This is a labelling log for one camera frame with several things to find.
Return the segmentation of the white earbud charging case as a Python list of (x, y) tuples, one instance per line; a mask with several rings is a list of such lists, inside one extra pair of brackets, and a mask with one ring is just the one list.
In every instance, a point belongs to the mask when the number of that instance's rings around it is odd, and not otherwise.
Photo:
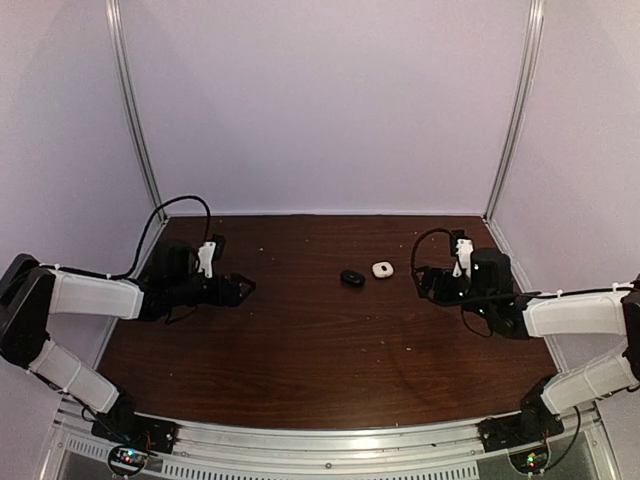
[(387, 279), (394, 275), (394, 267), (388, 261), (374, 263), (371, 266), (372, 275), (376, 279)]

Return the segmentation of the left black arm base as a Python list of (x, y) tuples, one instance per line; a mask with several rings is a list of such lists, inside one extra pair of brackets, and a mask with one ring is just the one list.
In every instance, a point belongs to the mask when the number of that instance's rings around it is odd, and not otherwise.
[(120, 386), (116, 391), (115, 403), (106, 413), (92, 413), (91, 434), (144, 452), (171, 454), (177, 424), (138, 414), (134, 398)]

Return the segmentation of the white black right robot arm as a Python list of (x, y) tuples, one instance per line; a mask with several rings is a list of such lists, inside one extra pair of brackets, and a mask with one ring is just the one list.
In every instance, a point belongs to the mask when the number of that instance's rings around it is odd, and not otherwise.
[(514, 289), (511, 261), (496, 248), (460, 247), (450, 269), (410, 267), (419, 297), (484, 319), (490, 332), (527, 340), (562, 334), (617, 335), (622, 342), (581, 367), (542, 381), (538, 399), (513, 419), (519, 440), (535, 440), (558, 415), (583, 402), (639, 387), (639, 283), (554, 293)]

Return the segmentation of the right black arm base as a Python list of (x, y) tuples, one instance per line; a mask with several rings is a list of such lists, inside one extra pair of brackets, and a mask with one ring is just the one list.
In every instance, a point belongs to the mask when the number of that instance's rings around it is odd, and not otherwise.
[(564, 432), (557, 414), (552, 414), (542, 400), (544, 387), (551, 376), (544, 377), (522, 398), (520, 411), (504, 417), (489, 417), (478, 423), (478, 437), (485, 452), (542, 442)]

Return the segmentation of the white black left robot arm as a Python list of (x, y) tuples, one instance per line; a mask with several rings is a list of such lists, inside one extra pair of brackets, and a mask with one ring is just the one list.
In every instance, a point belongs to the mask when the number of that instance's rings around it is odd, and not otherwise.
[(50, 316), (77, 314), (171, 323), (174, 309), (237, 307), (255, 289), (237, 273), (219, 275), (214, 264), (225, 240), (215, 236), (193, 248), (182, 241), (157, 244), (137, 279), (86, 272), (16, 256), (1, 279), (1, 356), (60, 388), (98, 415), (123, 444), (137, 442), (144, 424), (126, 393), (57, 344)]

